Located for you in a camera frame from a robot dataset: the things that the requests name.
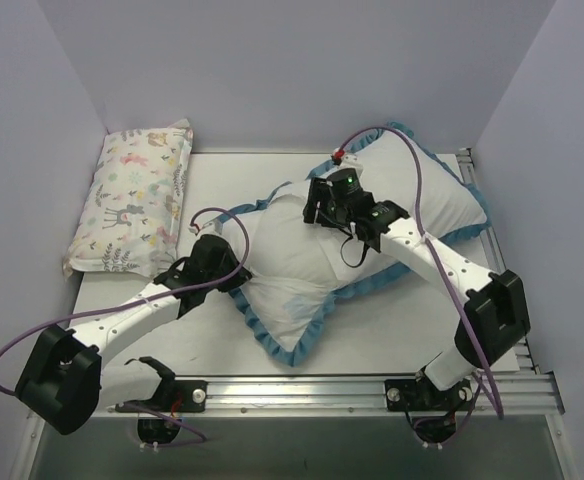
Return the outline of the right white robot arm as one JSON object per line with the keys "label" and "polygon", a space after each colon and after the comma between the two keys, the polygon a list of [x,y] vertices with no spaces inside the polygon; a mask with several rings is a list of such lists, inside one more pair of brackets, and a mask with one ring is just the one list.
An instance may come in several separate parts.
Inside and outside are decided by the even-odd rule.
{"label": "right white robot arm", "polygon": [[460,314],[450,347],[422,370],[418,402],[437,409],[451,388],[478,369],[487,370],[530,331],[521,278],[475,264],[423,230],[396,203],[378,202],[353,168],[310,181],[303,210],[307,224],[340,229],[366,250],[391,257],[449,296]]}

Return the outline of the blue white plush pillowcase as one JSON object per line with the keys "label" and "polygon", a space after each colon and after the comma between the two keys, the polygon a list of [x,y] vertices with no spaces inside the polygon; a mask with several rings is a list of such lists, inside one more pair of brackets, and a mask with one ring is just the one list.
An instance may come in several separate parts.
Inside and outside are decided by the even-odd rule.
{"label": "blue white plush pillowcase", "polygon": [[488,224],[478,190],[396,122],[215,223],[251,274],[232,294],[236,307],[263,349],[292,367],[339,300],[413,271],[444,289],[437,267],[450,246]]}

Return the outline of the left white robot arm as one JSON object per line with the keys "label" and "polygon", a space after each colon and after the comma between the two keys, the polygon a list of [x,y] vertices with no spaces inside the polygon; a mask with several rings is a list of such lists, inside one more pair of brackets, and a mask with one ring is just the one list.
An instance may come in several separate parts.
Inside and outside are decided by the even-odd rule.
{"label": "left white robot arm", "polygon": [[226,240],[205,234],[190,256],[128,303],[91,311],[86,322],[72,328],[46,327],[17,382],[17,399],[62,435],[105,407],[165,410],[176,395],[176,375],[169,367],[151,356],[131,359],[114,374],[104,372],[106,365],[146,334],[201,306],[210,292],[242,286],[252,277],[245,262]]}

